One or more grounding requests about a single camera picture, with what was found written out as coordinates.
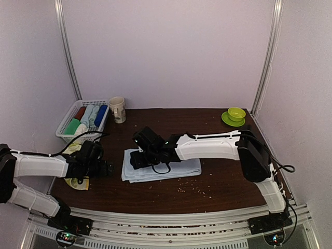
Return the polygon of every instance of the green saucer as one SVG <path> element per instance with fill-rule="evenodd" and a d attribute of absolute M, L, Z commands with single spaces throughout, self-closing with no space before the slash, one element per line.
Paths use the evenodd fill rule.
<path fill-rule="evenodd" d="M 243 126 L 244 123 L 245 123 L 245 119 L 243 118 L 242 121 L 240 122 L 234 122 L 233 120 L 230 120 L 229 119 L 229 116 L 228 116 L 228 112 L 224 112 L 222 114 L 222 120 L 223 122 L 225 122 L 226 124 L 228 124 L 229 126 L 233 126 L 233 127 L 240 127 L 240 126 Z"/>

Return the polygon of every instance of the blue rolled towel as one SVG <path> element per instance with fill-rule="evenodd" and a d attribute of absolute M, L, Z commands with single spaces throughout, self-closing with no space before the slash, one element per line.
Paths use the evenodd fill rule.
<path fill-rule="evenodd" d="M 103 120 L 103 117 L 104 117 L 104 114 L 106 112 L 106 109 L 107 109 L 107 105 L 102 105 L 100 108 L 99 108 L 99 111 L 98 111 L 98 114 L 97 114 L 97 117 L 95 118 L 95 121 L 94 121 L 94 124 L 95 126 L 99 127 L 102 120 Z"/>
<path fill-rule="evenodd" d="M 97 117 L 97 114 L 98 114 L 98 110 L 99 110 L 100 106 L 95 106 L 93 109 L 92 109 L 92 113 L 89 117 L 89 123 L 90 123 L 90 127 L 94 128 L 95 125 L 94 125 L 94 121 L 95 121 L 95 118 Z"/>
<path fill-rule="evenodd" d="M 87 127 L 90 127 L 90 123 L 89 123 L 89 117 L 92 113 L 94 106 L 93 105 L 88 105 L 83 117 L 81 118 L 81 123 L 85 124 Z"/>

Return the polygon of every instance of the green rolled towel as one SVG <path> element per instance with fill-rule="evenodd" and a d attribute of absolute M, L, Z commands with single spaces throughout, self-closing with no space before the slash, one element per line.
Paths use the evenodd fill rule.
<path fill-rule="evenodd" d="M 67 128 L 64 131 L 65 135 L 74 135 L 77 127 L 81 124 L 79 120 L 73 118 L 72 121 L 68 124 Z"/>

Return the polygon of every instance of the yellow cloth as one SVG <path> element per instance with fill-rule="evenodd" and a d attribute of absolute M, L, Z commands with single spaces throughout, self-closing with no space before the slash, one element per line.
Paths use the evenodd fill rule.
<path fill-rule="evenodd" d="M 63 153 L 64 154 L 72 154 L 81 149 L 81 145 L 74 143 L 71 144 Z M 77 190 L 88 190 L 89 189 L 89 179 L 84 179 L 82 184 L 78 184 L 76 178 L 65 178 L 66 183 L 74 189 Z"/>

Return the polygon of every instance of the towel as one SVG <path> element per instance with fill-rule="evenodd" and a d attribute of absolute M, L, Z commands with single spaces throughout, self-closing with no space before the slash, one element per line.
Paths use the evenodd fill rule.
<path fill-rule="evenodd" d="M 80 125 L 80 121 L 76 118 L 73 118 L 72 121 L 68 124 L 67 128 L 64 131 L 65 135 L 74 135 L 77 127 Z"/>
<path fill-rule="evenodd" d="M 82 133 L 87 132 L 87 131 L 88 131 L 88 127 L 87 127 L 85 124 L 81 123 L 81 124 L 77 127 L 77 129 L 76 129 L 74 135 L 81 135 Z"/>
<path fill-rule="evenodd" d="M 92 109 L 92 113 L 91 113 L 91 115 L 90 115 L 90 117 L 89 117 L 90 127 L 92 127 L 92 128 L 95 127 L 94 121 L 95 121 L 95 118 L 97 117 L 97 114 L 98 114 L 99 108 L 100 108 L 100 106 L 95 106 L 95 107 Z"/>
<path fill-rule="evenodd" d="M 155 173 L 151 167 L 135 170 L 130 164 L 130 152 L 136 150 L 137 149 L 127 149 L 124 151 L 121 175 L 123 181 L 129 181 L 130 183 L 151 182 L 162 179 L 200 175 L 202 173 L 201 162 L 199 159 L 171 162 L 171 171 L 164 175 Z M 166 172 L 167 166 L 166 164 L 161 163 L 155 166 L 155 170 L 158 172 Z"/>
<path fill-rule="evenodd" d="M 86 107 L 85 107 L 85 106 L 82 106 L 82 107 L 78 110 L 78 112 L 76 113 L 76 115 L 75 115 L 74 118 L 76 118 L 77 120 L 81 120 L 81 118 L 83 117 L 83 114 L 84 114 L 85 110 L 86 110 Z"/>
<path fill-rule="evenodd" d="M 99 127 L 102 120 L 103 120 L 103 117 L 104 117 L 104 114 L 106 112 L 106 109 L 107 109 L 107 105 L 102 105 L 100 108 L 99 108 L 99 111 L 98 111 L 98 114 L 97 114 L 97 117 L 95 118 L 95 121 L 94 121 L 94 124 L 95 126 Z"/>
<path fill-rule="evenodd" d="M 72 154 L 78 150 L 80 150 L 82 146 L 80 144 L 74 143 L 71 144 L 63 153 L 64 154 Z M 76 178 L 65 178 L 66 183 L 76 190 L 88 190 L 89 189 L 89 178 L 85 177 L 82 184 L 78 184 Z"/>
<path fill-rule="evenodd" d="M 81 118 L 81 123 L 85 124 L 88 128 L 90 127 L 89 117 L 90 117 L 90 115 L 92 113 L 93 108 L 94 108 L 93 105 L 88 105 L 87 109 L 84 112 L 83 117 Z"/>

